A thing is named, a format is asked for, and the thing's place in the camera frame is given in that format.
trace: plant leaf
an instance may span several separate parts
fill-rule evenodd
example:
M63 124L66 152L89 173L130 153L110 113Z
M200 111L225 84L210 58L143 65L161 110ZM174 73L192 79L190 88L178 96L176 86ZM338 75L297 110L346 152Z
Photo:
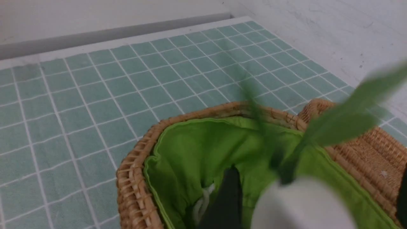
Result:
M387 72L375 73L362 82L343 104L333 107L310 122L300 143L278 170L282 183L288 184L294 179L295 168L301 151L306 145L338 144L372 128L378 119L371 114L366 114L366 109L385 99L406 79L407 62Z
M264 112L260 109L260 107L254 100L254 93L251 89L252 87L245 81L241 82L241 87L245 95L245 99L249 104L249 110L252 114L252 119L255 121L259 129L259 133L263 138L264 152L271 153L270 168L277 169L284 158L284 151L278 147L278 144L276 144L275 137L273 136L273 131L266 126L267 122L264 118Z
M304 139L313 139L320 146L336 145L358 137L379 122L373 115L361 113L349 114L336 121L324 120L329 119L333 112L338 112L338 108L341 109L341 107L330 109L320 118L312 120Z

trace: white grid lines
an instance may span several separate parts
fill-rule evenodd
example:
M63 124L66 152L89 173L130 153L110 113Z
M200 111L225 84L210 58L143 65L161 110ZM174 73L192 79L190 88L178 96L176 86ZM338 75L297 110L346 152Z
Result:
M15 86L15 90L16 90L16 93L17 93L17 98L18 98L18 101L19 101L19 104L20 104L21 115L23 117L24 127L26 129L27 138L28 138L28 143L30 145L31 156L33 157L34 168L35 168L35 173L37 175L39 189L40 189L41 196L42 196L42 199L43 199L43 202L44 202L44 205L45 205L45 212L46 212L46 215L47 215L48 224L49 224L51 229L54 229L54 224L52 223L51 214L50 214L48 204L47 204L47 197L45 195L41 175L39 174L39 168L38 168L37 158L35 157L33 142L31 140L31 135L30 135L30 132L28 130L28 124L27 124L27 121L26 121L26 118L25 118L25 112L24 112L24 108L23 108L23 105L22 105L22 102L21 102L20 91L18 89L17 82L15 81L15 75L14 75L14 70L13 69L11 69L11 74L13 75L13 81L15 82L14 86Z
M81 97L81 100L82 100L83 104L85 105L85 108L86 108L86 110L87 110L87 112L88 112L88 114L89 114L89 116L90 116L90 119L92 120L93 126L95 127L95 129L96 129L96 131L97 131L97 133L98 133L98 135L99 135L99 138L101 139L102 144L103 144L103 146L105 147L105 150L106 150L106 152L107 152L107 155L109 156L109 159L110 159L110 161L111 161L111 163L112 163L114 169L117 170L117 166L116 166L116 164L114 163L114 160L113 160L112 155L110 154L110 151L109 151L109 148L107 147L106 141L105 141L105 139L103 138L103 135L102 135L102 133L101 133L101 131L100 131L98 125L96 124L96 121L95 121L95 119L93 118L92 113L90 112L90 109L89 109L89 107L88 107L88 105L87 105L87 103L86 103L86 101L85 101L85 98L83 97L83 94L82 94L81 90L80 90L79 87L78 87L78 84L77 84L77 82L76 82L76 80L75 80L75 77L73 77L73 75L72 75L72 73L71 73L71 71L70 71L70 68L69 68L69 66L68 66L68 64L67 64L67 62L66 62L66 59L64 59L64 62L65 62L66 67L68 68L68 71L70 72L70 76L72 77L72 80L74 81L75 86L77 87L79 96Z
M146 68L147 68L147 65L143 62L143 60L142 60L142 59L140 58L140 56L136 53L136 51L133 49L133 47L132 47L131 45L130 45L130 48L133 50L133 52L136 54L136 56L140 59L140 61L141 61L141 62L146 66ZM138 94L140 95L140 97L141 97L141 99L143 100L143 102L147 105L147 107L149 108L149 110L151 111L151 113L153 113L155 119L156 119L157 121L160 121L160 119L158 118L158 116L156 115L156 113L155 113L155 112L153 111L153 109L150 107L150 104L147 103L147 100L144 98L144 95L142 95L142 93L140 93L140 91L138 90L138 88L136 87L136 85L135 85L135 84L133 83L133 81L130 79L129 74L127 74L127 72L124 70L122 64L121 64L119 61L117 61L117 59L116 59L115 56L114 56L114 58L115 58L116 62L119 64L119 66L120 66L120 68L122 69L122 71L126 74L128 80L129 80L130 83L133 85L133 87L135 88L136 92L138 92Z
M137 138L136 132L134 132L133 127L130 125L129 120L127 119L127 117L126 117L125 114L123 113L122 108L119 106L118 102L116 101L116 98L113 96L112 92L110 91L109 87L107 86L107 84L106 84L105 80L103 79L102 75L100 74L99 70L97 69L97 67L96 67L95 64L93 63L93 60L90 58L89 53L87 53L87 55L88 55L88 58L89 58L90 62L91 62L92 65L93 65L93 67L96 69L96 72L98 73L98 75L99 75L101 81L103 82L103 85L105 85L105 88L107 89L107 92L109 93L110 98L113 99L114 104L115 104L116 107L119 109L120 114L121 114L122 117L125 119L125 121L126 121L127 125L129 126L129 128L130 128L132 134L134 135L135 138Z

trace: drawstring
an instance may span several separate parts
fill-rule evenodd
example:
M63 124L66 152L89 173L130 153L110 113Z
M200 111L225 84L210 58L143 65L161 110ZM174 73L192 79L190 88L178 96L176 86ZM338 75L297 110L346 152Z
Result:
M215 190L215 184L202 189L203 196L195 203L192 216L197 226L209 205L209 195Z

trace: grid pattern mat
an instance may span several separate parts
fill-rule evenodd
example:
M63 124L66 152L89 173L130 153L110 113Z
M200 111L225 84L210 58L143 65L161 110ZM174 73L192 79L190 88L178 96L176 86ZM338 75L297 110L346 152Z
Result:
M115 170L135 142L240 100L245 74L263 105L295 114L354 90L253 21L1 70L0 229L120 228ZM400 119L381 126L407 144Z

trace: green fabric lining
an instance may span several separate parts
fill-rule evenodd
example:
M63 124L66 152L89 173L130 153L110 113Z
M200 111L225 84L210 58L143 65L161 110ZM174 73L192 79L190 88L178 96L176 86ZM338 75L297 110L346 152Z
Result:
M285 152L291 153L302 133L269 124ZM271 154L262 154L254 122L243 117L195 119L168 127L145 161L144 176L166 226L194 228L192 208L202 188L213 182L217 194L224 169L235 164L243 189L243 226L249 228L261 192L277 177L268 169ZM304 149L298 175L314 176L342 197L358 228L397 228L370 195L318 146Z

